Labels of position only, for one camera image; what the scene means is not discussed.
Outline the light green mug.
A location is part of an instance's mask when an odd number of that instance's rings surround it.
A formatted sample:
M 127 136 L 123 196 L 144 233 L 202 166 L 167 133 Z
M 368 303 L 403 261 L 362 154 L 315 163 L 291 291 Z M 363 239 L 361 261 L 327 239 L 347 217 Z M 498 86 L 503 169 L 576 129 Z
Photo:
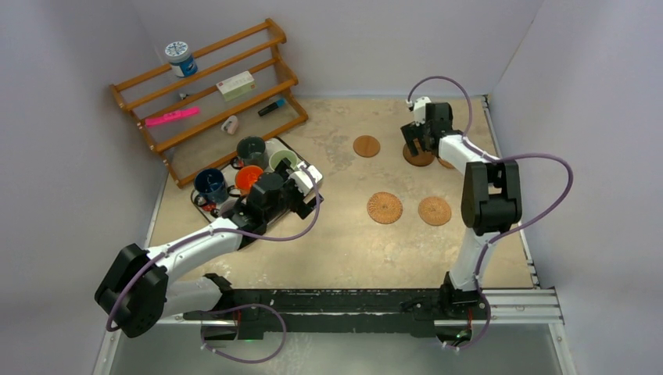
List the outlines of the light green mug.
M 290 149 L 277 150 L 270 156 L 269 166 L 272 170 L 276 170 L 281 162 L 285 162 L 287 168 L 294 170 L 298 164 L 298 157 Z

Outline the dark grooved wooden coaster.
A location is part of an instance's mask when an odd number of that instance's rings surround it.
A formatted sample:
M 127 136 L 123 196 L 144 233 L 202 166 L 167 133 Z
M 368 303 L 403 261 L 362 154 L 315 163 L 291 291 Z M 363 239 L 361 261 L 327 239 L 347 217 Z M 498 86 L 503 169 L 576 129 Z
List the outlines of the dark grooved wooden coaster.
M 423 151 L 418 144 L 415 145 L 415 148 L 418 153 L 413 155 L 408 145 L 403 146 L 403 157 L 412 166 L 424 167 L 435 161 L 435 156 L 431 152 Z

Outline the white strawberry metal tray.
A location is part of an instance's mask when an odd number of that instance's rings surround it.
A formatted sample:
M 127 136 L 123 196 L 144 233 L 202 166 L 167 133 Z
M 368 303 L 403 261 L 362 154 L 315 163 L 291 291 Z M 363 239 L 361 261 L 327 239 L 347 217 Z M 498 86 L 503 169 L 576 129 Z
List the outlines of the white strawberry metal tray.
M 294 176 L 296 178 L 296 183 L 298 186 L 304 187 L 306 192 L 306 203 L 311 209 L 315 208 L 315 195 L 314 187 L 311 184 L 310 178 L 302 172 L 302 170 L 308 170 L 309 173 L 314 178 L 314 181 L 318 187 L 322 185 L 323 175 L 317 169 L 316 166 L 306 161 L 303 156 L 301 156 L 293 147 L 291 147 L 287 142 L 285 142 L 280 137 L 273 137 L 266 143 L 266 155 L 271 157 L 274 153 L 279 153 L 282 150 L 288 150 L 296 156 L 296 163 L 294 166 Z M 219 170 L 224 175 L 224 179 L 227 183 L 227 193 L 228 198 L 222 203 L 216 203 L 204 197 L 194 188 L 190 194 L 190 200 L 193 206 L 198 210 L 198 212 L 208 221 L 213 222 L 219 216 L 222 216 L 224 213 L 231 211 L 235 202 L 240 198 L 242 194 L 239 189 L 235 187 L 235 177 L 238 171 L 241 169 L 241 163 L 239 158 L 234 157 L 226 166 L 220 167 Z

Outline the plain round wooden coaster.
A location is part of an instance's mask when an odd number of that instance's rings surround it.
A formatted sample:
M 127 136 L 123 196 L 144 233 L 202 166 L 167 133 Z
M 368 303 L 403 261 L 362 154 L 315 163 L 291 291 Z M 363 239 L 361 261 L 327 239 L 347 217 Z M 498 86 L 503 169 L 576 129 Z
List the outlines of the plain round wooden coaster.
M 371 158 L 380 152 L 381 144 L 371 135 L 361 135 L 354 140 L 353 150 L 360 157 Z

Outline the woven rattan round coaster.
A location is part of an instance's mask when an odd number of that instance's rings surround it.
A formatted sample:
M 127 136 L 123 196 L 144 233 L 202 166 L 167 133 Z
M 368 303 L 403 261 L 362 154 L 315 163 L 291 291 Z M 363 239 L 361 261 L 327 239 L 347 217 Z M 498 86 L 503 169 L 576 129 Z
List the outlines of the woven rattan round coaster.
M 402 216 L 402 202 L 394 194 L 377 192 L 367 201 L 367 213 L 376 223 L 395 223 Z

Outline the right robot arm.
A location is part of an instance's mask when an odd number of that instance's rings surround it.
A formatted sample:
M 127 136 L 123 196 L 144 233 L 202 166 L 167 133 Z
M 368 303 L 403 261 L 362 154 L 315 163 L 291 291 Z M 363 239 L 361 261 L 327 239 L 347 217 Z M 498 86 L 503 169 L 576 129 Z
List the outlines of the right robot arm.
M 401 132 L 412 155 L 431 152 L 464 177 L 461 219 L 466 226 L 461 250 L 440 288 L 439 307 L 457 318 L 482 303 L 480 287 L 493 254 L 491 240 L 507 233 L 522 215 L 519 167 L 500 162 L 453 128 L 447 102 L 420 97 L 407 103 L 413 114 Z

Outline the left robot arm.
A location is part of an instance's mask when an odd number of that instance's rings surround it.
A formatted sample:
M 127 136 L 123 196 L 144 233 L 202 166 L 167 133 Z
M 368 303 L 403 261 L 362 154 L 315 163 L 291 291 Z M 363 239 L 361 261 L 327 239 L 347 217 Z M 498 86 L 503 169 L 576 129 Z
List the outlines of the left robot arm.
M 136 338 L 163 317 L 205 311 L 215 320 L 229 316 L 233 298 L 212 277 L 182 282 L 187 272 L 211 259 L 238 251 L 248 241 L 278 241 L 257 230 L 240 230 L 230 219 L 218 218 L 188 236 L 165 245 L 123 248 L 95 292 L 108 314 L 106 330 Z

